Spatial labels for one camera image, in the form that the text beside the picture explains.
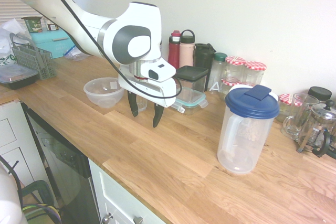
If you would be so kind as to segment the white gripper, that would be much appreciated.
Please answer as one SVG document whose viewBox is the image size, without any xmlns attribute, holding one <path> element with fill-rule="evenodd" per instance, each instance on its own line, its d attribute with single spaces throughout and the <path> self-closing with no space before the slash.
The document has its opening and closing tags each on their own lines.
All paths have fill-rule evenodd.
<svg viewBox="0 0 336 224">
<path fill-rule="evenodd" d="M 128 102 L 134 117 L 138 116 L 139 110 L 137 105 L 137 95 L 156 103 L 154 105 L 153 127 L 157 127 L 163 115 L 164 107 L 170 107 L 176 100 L 176 83 L 173 78 L 163 82 L 157 82 L 151 79 L 139 81 L 128 70 L 128 66 L 121 65 L 119 70 L 129 80 L 131 84 L 141 90 L 128 84 L 120 75 L 118 81 L 120 87 L 128 90 Z"/>
</svg>

